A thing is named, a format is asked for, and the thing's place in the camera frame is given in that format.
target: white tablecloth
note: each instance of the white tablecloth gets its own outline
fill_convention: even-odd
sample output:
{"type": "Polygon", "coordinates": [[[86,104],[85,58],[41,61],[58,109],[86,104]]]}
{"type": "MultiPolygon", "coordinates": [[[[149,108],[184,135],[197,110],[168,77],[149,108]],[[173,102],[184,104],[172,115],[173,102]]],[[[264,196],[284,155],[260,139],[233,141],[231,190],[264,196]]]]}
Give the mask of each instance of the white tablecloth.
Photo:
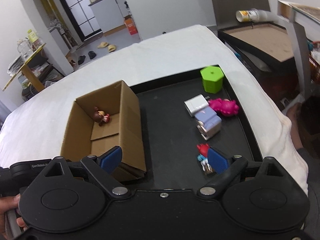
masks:
{"type": "Polygon", "coordinates": [[[308,166],[293,147],[290,120],[236,56],[200,25],[99,58],[24,103],[0,132],[0,166],[59,155],[72,103],[79,96],[121,79],[132,86],[212,64],[220,65],[233,87],[263,157],[274,156],[307,193],[308,166]]]}

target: white power adapter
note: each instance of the white power adapter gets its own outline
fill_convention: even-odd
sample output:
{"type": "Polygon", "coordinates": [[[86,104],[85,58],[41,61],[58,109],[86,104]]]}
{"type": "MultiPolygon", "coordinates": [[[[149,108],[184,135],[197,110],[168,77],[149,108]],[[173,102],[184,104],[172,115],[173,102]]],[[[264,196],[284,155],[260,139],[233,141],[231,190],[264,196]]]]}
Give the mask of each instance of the white power adapter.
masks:
{"type": "Polygon", "coordinates": [[[195,114],[201,109],[209,106],[207,100],[204,98],[203,95],[198,95],[194,98],[185,101],[184,105],[192,117],[194,117],[195,114]]]}

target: black slipper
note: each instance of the black slipper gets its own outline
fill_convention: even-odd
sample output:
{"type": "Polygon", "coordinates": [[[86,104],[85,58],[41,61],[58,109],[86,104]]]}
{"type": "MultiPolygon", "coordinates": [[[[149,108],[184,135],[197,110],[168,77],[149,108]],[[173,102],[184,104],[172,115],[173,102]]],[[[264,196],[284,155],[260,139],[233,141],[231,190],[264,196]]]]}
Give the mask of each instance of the black slipper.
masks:
{"type": "Polygon", "coordinates": [[[90,58],[90,59],[93,59],[93,58],[96,57],[97,54],[96,54],[94,51],[90,50],[90,51],[88,52],[88,55],[89,55],[89,58],[90,58]]]}
{"type": "Polygon", "coordinates": [[[84,62],[85,55],[79,56],[78,65],[81,65],[84,62]]]}

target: metal bolt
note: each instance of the metal bolt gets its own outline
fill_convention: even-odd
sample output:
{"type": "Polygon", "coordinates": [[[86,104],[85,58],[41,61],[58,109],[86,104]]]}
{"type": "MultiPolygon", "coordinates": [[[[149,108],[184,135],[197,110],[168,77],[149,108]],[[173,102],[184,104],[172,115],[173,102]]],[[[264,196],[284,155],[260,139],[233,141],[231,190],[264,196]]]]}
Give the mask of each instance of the metal bolt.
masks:
{"type": "Polygon", "coordinates": [[[200,189],[202,195],[213,195],[216,193],[216,190],[213,187],[203,187],[200,189]]]}
{"type": "Polygon", "coordinates": [[[169,194],[168,194],[168,193],[163,192],[163,193],[160,193],[160,197],[169,197],[169,194]]]}
{"type": "Polygon", "coordinates": [[[115,195],[124,195],[128,192],[128,189],[126,187],[115,187],[112,190],[112,193],[115,195]]]}

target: stack of paper cups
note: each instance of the stack of paper cups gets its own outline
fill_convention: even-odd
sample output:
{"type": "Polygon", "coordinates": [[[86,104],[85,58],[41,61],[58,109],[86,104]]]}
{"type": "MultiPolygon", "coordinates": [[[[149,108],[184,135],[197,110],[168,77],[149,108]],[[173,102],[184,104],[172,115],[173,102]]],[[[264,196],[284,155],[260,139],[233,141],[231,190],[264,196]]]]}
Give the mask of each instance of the stack of paper cups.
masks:
{"type": "Polygon", "coordinates": [[[236,18],[239,22],[269,22],[274,21],[276,15],[268,11],[251,9],[236,11],[236,18]]]}

